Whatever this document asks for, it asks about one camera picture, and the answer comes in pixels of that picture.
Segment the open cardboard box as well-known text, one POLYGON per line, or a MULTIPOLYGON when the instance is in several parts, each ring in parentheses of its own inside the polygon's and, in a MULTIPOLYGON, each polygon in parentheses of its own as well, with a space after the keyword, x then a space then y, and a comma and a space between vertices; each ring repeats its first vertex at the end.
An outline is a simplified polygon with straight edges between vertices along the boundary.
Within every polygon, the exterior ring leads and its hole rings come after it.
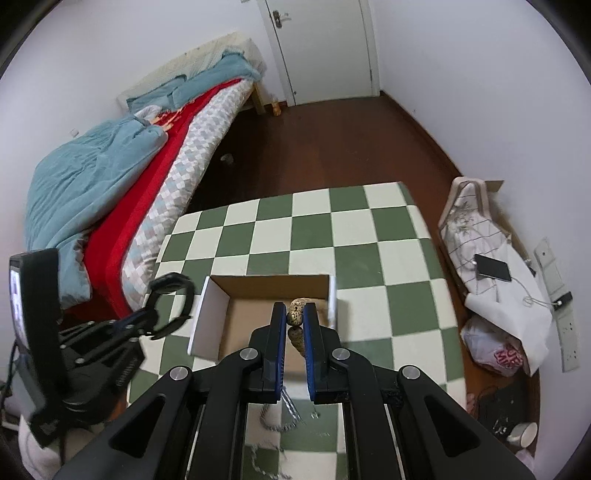
POLYGON ((270 323, 276 302, 290 305, 297 298, 317 302, 318 321, 337 327, 337 283, 332 275, 210 275, 202 285, 187 353, 217 363, 249 344, 254 329, 270 323))

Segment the green white checkered tablecloth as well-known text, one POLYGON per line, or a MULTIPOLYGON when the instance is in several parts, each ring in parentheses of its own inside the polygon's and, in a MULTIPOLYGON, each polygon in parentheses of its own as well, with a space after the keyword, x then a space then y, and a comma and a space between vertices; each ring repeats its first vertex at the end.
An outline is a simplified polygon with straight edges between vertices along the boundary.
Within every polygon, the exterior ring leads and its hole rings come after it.
MULTIPOLYGON (((164 239, 153 277, 190 277, 198 304, 209 275, 332 275, 346 347, 385 368, 415 364, 465 406, 457 319, 436 258, 418 206, 394 182, 187 213, 164 239)), ((187 353, 193 321, 164 340, 142 339, 146 360, 129 387, 129 403, 173 366, 213 364, 187 353)), ((301 423, 269 431, 259 422, 263 407, 250 406, 243 479, 349 479, 341 407, 314 407, 304 380, 286 383, 301 423)))

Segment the phone on left gripper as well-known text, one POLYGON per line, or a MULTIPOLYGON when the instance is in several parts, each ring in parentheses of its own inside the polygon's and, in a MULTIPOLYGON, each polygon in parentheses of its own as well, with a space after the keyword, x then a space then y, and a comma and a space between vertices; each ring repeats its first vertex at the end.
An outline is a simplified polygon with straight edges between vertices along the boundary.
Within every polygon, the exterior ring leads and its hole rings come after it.
POLYGON ((58 251, 50 248, 9 260, 9 290, 16 336, 15 393, 25 418, 54 400, 63 383, 56 321, 60 317, 58 251))

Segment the red bed sheet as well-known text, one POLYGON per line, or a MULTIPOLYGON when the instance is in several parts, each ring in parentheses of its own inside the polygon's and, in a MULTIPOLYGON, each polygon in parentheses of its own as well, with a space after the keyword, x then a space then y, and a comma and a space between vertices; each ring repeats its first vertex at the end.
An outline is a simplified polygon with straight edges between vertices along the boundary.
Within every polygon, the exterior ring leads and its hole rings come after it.
POLYGON ((138 117, 149 126, 163 131, 164 144, 115 205, 91 224, 79 255, 89 285, 88 298, 74 302, 67 314, 99 320, 122 318, 133 311, 124 305, 121 290, 123 256, 179 150, 184 122, 197 114, 222 86, 235 80, 238 78, 212 87, 176 111, 150 105, 138 112, 138 117))

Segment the red white plastic bag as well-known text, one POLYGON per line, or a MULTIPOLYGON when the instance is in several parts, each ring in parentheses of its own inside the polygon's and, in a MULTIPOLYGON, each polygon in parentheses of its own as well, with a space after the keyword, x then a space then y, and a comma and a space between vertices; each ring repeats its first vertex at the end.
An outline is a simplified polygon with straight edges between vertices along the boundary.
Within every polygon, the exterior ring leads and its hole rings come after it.
POLYGON ((474 315, 460 336, 475 363, 504 377, 511 377, 526 366, 521 343, 488 320, 474 315))

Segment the black smartphone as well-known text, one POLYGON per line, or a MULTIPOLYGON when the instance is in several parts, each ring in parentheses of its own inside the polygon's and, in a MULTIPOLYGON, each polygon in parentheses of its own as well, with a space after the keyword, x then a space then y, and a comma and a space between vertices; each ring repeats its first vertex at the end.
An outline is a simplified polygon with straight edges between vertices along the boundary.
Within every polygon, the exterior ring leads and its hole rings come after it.
POLYGON ((509 265, 504 261, 476 254, 474 256, 474 264, 479 277, 501 280, 504 282, 512 281, 509 265))

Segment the white grid pattern cloth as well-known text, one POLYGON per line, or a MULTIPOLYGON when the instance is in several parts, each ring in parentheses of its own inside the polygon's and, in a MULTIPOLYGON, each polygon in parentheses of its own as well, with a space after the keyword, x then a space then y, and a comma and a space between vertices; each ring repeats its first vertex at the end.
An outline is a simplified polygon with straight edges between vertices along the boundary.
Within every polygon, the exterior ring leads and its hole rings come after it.
POLYGON ((493 220, 486 182, 454 179, 438 228, 472 312, 460 335, 473 360, 505 377, 533 376, 548 355, 555 304, 493 220))

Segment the teal blue blanket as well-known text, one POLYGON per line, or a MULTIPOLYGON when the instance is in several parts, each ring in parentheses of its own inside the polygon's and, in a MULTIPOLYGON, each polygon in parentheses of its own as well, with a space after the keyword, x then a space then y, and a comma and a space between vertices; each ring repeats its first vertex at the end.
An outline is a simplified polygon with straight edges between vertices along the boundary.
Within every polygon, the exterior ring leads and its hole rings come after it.
POLYGON ((59 305, 67 310, 88 298, 88 282, 79 258, 91 224, 105 214, 137 180, 164 144, 164 133, 138 117, 155 105, 176 111, 212 87, 262 74, 240 53, 224 53, 211 68, 191 78, 179 75, 127 101, 129 110, 104 121, 44 157, 28 191, 24 238, 29 251, 58 251, 59 305))

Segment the grey white checkered mattress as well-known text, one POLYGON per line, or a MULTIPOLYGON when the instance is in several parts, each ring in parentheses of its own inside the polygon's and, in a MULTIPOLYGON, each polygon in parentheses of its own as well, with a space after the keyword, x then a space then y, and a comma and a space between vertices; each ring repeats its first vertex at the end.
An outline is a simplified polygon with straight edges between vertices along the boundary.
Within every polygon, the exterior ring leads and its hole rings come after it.
POLYGON ((165 237, 186 210, 215 149, 253 88, 254 82, 247 79, 222 86, 197 114, 184 122, 179 150, 123 256, 121 290, 124 305, 131 310, 143 305, 165 237))

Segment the white cup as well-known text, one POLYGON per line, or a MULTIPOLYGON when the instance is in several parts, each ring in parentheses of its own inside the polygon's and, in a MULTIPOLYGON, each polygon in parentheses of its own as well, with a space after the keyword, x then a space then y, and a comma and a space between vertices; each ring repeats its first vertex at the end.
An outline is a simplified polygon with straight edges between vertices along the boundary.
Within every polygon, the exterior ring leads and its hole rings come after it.
POLYGON ((526 449, 538 435, 538 424, 536 422, 524 422, 517 424, 507 436, 507 443, 519 449, 526 449))

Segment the white power strip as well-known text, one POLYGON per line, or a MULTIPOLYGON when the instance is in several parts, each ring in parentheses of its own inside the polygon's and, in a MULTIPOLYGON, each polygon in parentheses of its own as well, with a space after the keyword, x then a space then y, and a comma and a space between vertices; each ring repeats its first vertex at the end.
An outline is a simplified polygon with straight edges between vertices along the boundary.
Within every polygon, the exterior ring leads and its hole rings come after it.
POLYGON ((534 249, 535 258, 553 308, 562 358, 562 371, 570 372, 580 366, 578 332, 576 329, 573 294, 566 286, 558 268, 557 258, 549 240, 543 238, 534 249))

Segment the white headboard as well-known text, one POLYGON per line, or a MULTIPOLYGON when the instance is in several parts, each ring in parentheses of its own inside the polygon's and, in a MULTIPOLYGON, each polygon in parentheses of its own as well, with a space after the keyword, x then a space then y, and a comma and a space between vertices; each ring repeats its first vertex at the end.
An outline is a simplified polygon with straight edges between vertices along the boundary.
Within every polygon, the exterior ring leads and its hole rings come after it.
POLYGON ((120 93, 117 102, 122 109, 129 110, 129 99, 139 97, 179 75, 191 78, 211 68, 224 53, 240 53, 259 74, 266 73, 266 63, 259 47, 248 35, 235 31, 201 44, 164 63, 120 93))

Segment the white door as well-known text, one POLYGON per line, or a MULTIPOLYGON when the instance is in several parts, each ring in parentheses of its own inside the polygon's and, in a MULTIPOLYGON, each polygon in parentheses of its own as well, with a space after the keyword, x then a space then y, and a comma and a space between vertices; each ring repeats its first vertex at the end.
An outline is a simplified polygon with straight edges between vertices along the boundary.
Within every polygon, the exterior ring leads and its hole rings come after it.
POLYGON ((368 1, 259 1, 290 106, 375 97, 378 53, 368 1), (276 29, 271 12, 290 14, 276 29))

